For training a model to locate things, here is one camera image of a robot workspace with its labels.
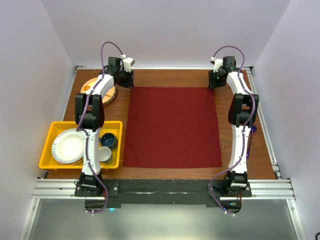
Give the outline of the grey white mug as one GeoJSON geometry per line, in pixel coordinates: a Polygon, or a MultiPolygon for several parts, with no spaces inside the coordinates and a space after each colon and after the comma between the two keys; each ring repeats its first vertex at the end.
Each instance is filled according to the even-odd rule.
{"type": "Polygon", "coordinates": [[[112,150],[106,146],[100,147],[98,149],[98,159],[102,163],[111,163],[113,160],[112,150]]]}

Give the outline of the orange round plate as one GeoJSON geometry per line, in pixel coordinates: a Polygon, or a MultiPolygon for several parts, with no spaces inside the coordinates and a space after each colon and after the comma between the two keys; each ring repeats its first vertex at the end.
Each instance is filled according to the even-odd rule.
{"type": "MultiPolygon", "coordinates": [[[[85,86],[90,86],[92,87],[94,85],[94,83],[97,81],[97,77],[95,78],[91,78],[90,80],[88,80],[87,82],[85,82],[85,84],[81,87],[81,90],[80,92],[83,94],[85,93],[86,91],[84,91],[84,87],[85,86]]],[[[116,86],[113,86],[107,93],[106,95],[102,98],[102,104],[103,105],[107,105],[109,104],[110,102],[113,101],[113,99],[116,97],[117,95],[117,88],[116,86]]]]}

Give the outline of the white paper plate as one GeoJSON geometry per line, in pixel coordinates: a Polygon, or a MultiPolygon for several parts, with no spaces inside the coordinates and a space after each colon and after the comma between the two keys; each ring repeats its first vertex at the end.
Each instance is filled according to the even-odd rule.
{"type": "Polygon", "coordinates": [[[53,158],[60,164],[74,164],[84,154],[83,136],[75,128],[61,132],[51,145],[53,158]]]}

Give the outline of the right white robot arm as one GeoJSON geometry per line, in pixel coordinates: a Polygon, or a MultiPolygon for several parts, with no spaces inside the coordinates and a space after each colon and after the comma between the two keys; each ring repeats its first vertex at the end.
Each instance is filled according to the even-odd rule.
{"type": "Polygon", "coordinates": [[[230,162],[224,171],[222,183],[212,189],[233,197],[247,188],[248,142],[252,126],[256,121],[260,97],[247,86],[242,70],[236,67],[233,56],[222,59],[211,57],[210,63],[213,69],[208,72],[208,88],[216,89],[228,85],[233,93],[228,111],[228,122],[232,130],[230,162]]]}

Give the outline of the dark red cloth napkin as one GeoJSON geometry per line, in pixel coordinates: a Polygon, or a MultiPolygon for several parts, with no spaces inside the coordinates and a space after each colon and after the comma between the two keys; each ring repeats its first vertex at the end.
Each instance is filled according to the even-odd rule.
{"type": "Polygon", "coordinates": [[[218,168],[222,164],[215,95],[205,87],[134,87],[123,165],[218,168]]]}

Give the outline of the orange plastic spoon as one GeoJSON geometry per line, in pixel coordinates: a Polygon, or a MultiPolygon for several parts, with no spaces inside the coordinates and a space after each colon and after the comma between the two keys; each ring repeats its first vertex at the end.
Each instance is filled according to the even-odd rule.
{"type": "Polygon", "coordinates": [[[84,87],[84,91],[85,91],[85,92],[86,92],[86,91],[89,91],[91,88],[92,88],[91,86],[88,86],[88,85],[87,85],[87,86],[84,87]]]}

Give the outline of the purple iridescent utensil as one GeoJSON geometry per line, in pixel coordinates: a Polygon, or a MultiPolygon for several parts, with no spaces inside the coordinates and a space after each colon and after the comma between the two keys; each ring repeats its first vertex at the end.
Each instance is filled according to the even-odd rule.
{"type": "Polygon", "coordinates": [[[257,126],[256,126],[256,125],[252,125],[252,126],[251,126],[251,129],[250,129],[249,136],[248,136],[246,159],[249,159],[249,157],[250,157],[252,139],[253,139],[253,135],[254,135],[254,133],[255,133],[256,131],[257,131],[257,126]]]}

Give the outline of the dark blue mug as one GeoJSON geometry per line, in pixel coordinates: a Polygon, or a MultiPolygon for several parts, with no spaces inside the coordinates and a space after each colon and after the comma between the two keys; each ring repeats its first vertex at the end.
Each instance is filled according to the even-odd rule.
{"type": "Polygon", "coordinates": [[[107,132],[99,138],[99,142],[102,147],[114,150],[117,148],[118,138],[112,132],[107,132]]]}

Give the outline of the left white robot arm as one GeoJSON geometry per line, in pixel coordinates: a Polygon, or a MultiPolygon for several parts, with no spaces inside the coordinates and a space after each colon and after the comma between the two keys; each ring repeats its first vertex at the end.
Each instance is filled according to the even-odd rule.
{"type": "Polygon", "coordinates": [[[115,85],[128,89],[134,87],[134,64],[135,59],[124,54],[120,57],[109,57],[107,65],[102,66],[94,84],[75,97],[76,130],[83,138],[83,166],[77,188],[92,196],[107,192],[98,155],[100,131],[105,121],[103,97],[115,85]]]}

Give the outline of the yellow plastic bin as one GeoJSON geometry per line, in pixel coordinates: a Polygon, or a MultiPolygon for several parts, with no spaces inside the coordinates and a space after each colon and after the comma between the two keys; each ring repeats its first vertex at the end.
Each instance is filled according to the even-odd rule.
{"type": "MultiPolygon", "coordinates": [[[[76,128],[77,124],[75,121],[53,121],[47,132],[46,140],[42,150],[42,154],[39,160],[39,168],[45,170],[58,170],[58,169],[82,169],[83,159],[72,164],[62,164],[56,161],[52,155],[52,144],[55,138],[67,129],[76,128]]],[[[117,140],[117,147],[112,150],[112,161],[101,162],[100,166],[102,169],[117,169],[120,162],[121,152],[121,140],[123,133],[123,123],[121,121],[105,121],[103,127],[100,130],[99,136],[102,137],[106,133],[113,133],[117,140]]]]}

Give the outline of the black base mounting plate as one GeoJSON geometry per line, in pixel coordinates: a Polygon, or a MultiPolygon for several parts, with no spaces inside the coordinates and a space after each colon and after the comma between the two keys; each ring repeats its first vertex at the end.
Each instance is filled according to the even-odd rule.
{"type": "Polygon", "coordinates": [[[87,210],[109,209],[123,205],[205,205],[240,210],[242,199],[252,196],[251,186],[226,188],[222,180],[178,179],[105,179],[103,188],[74,181],[74,195],[85,198],[87,210]]]}

